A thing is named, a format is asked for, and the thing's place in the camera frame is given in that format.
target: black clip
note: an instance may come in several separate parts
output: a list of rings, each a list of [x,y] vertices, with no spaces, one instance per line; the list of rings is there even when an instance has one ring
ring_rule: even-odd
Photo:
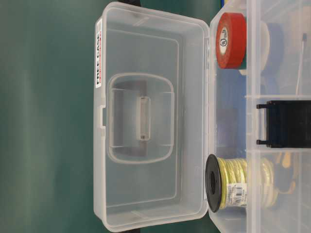
[[[270,148],[311,148],[311,100],[272,100],[258,104],[267,115],[266,140]]]

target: black spool flange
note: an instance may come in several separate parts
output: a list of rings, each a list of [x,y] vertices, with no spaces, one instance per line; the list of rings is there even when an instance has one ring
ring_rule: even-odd
[[[222,179],[217,157],[210,154],[205,167],[205,188],[209,209],[217,212],[222,198]]]

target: plastic box lid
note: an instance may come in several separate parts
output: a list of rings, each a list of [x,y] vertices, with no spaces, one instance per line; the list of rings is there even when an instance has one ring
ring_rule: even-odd
[[[207,212],[209,28],[113,2],[95,25],[94,212],[113,232]]]

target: green surface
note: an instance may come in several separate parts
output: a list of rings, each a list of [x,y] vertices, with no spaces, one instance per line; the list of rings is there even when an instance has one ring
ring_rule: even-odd
[[[107,0],[0,2],[0,232],[108,232],[93,213],[94,23]],[[201,18],[218,0],[142,0]],[[218,232],[203,219],[142,232]]]

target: clear plastic storage box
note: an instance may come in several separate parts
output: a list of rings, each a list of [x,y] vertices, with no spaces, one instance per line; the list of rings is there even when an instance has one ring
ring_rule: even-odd
[[[247,19],[246,75],[217,65],[224,12]],[[266,135],[257,104],[311,100],[310,23],[308,0],[231,0],[210,29],[142,7],[105,8],[95,27],[94,211],[110,231],[204,216],[213,153],[248,164],[247,207],[209,213],[222,233],[310,232],[311,149],[256,144]],[[274,165],[274,206],[262,203],[262,159]]]

